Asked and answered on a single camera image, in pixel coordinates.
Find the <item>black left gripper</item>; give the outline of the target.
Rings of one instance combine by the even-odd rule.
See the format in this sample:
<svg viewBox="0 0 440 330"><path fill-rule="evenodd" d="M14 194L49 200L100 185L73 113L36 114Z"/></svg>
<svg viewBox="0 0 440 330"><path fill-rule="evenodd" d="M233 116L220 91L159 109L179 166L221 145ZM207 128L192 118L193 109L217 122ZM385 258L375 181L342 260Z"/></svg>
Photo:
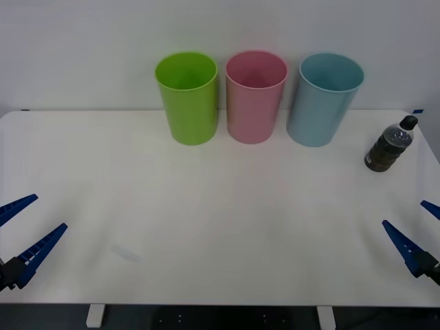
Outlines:
<svg viewBox="0 0 440 330"><path fill-rule="evenodd" d="M37 199L38 196L32 194L1 206L0 226L6 224L14 216L20 213L20 211L28 207ZM3 291L5 287L8 287L11 290L15 287L23 289L35 275L41 263L52 251L67 229L68 226L66 223L60 224L57 228L18 256L14 256L5 264L0 263L0 292Z"/></svg>

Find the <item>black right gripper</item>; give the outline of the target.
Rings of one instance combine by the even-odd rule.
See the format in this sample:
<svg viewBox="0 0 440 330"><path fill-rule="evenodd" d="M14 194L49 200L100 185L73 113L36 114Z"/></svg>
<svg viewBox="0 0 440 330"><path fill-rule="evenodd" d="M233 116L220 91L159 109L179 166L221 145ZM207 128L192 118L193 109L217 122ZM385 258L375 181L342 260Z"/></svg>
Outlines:
<svg viewBox="0 0 440 330"><path fill-rule="evenodd" d="M440 220L439 206L426 200L423 200L420 205L437 220ZM389 221L383 220L382 225L398 252L401 254L410 273L415 278L419 278L422 275L433 278L433 281L440 285L440 263L435 265L435 257L421 249Z"/></svg>

